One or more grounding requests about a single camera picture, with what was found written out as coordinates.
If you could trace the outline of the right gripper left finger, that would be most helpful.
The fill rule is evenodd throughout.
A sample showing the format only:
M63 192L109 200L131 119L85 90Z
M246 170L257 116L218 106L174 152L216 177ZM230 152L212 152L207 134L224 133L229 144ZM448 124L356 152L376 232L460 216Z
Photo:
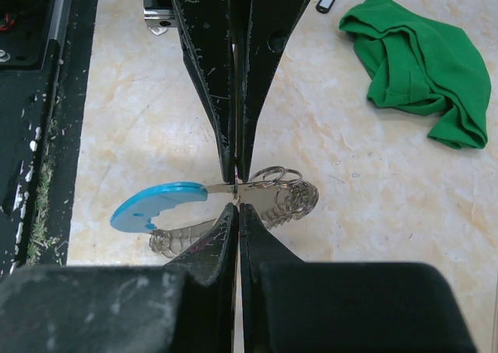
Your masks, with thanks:
M163 266L22 267L1 283L3 352L231 352L238 211Z

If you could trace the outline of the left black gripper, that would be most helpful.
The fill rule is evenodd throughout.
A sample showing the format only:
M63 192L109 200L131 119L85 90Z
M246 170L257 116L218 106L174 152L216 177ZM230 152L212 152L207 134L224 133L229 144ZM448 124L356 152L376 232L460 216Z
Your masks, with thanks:
M235 181L235 152L238 177L249 178L258 118L287 42L309 2L142 0L143 18L152 34L178 27L184 65L214 131L226 183Z

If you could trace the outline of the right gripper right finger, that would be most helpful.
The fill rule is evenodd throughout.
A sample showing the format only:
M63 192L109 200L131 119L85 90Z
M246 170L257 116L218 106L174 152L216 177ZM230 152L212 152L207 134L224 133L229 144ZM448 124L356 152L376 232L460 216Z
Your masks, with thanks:
M306 262L240 207L247 352L474 352L446 279L418 262Z

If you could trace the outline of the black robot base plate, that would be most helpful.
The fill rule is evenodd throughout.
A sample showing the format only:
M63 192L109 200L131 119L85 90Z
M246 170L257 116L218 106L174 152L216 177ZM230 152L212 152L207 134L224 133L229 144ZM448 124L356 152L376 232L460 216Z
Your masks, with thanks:
M1 0L1 275L67 261L98 0Z

